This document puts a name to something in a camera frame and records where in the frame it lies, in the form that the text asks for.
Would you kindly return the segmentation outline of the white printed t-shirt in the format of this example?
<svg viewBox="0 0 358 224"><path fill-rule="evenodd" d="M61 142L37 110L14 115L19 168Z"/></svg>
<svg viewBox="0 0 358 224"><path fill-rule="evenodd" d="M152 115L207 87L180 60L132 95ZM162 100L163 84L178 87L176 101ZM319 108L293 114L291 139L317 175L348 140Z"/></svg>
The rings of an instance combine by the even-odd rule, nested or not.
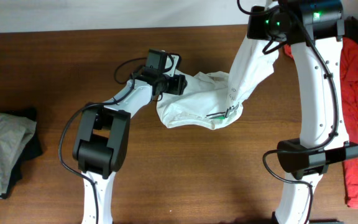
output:
<svg viewBox="0 0 358 224"><path fill-rule="evenodd" d="M257 85L274 72L279 51L265 55L266 40L245 38L231 69L226 72L185 75L182 95L163 94L157 114L167 128L196 125L210 130L224 128L238 120Z"/></svg>

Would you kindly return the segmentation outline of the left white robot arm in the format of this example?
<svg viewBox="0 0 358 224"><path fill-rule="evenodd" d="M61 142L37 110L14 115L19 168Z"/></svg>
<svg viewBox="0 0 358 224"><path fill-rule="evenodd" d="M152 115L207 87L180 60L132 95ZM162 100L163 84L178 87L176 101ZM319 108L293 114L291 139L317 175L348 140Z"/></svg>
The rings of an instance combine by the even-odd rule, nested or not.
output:
<svg viewBox="0 0 358 224"><path fill-rule="evenodd" d="M126 158L132 117L161 93L182 95L184 75L137 77L113 98L83 110L73 157L84 177L83 223L112 223L116 173Z"/></svg>

